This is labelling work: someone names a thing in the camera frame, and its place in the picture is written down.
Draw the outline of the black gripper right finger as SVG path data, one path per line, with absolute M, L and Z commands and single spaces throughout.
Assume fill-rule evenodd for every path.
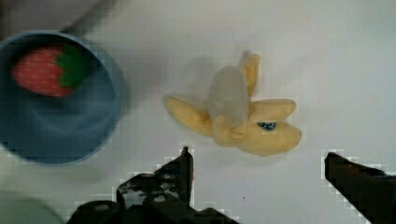
M 371 224 L 395 224 L 394 175 L 330 152 L 324 159 L 325 178 Z

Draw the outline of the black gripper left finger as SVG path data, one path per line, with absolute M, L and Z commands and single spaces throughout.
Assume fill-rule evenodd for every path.
M 80 205 L 66 224 L 240 224 L 214 208 L 192 208 L 192 178 L 193 156 L 184 147 L 156 171 L 120 184 L 115 201 Z

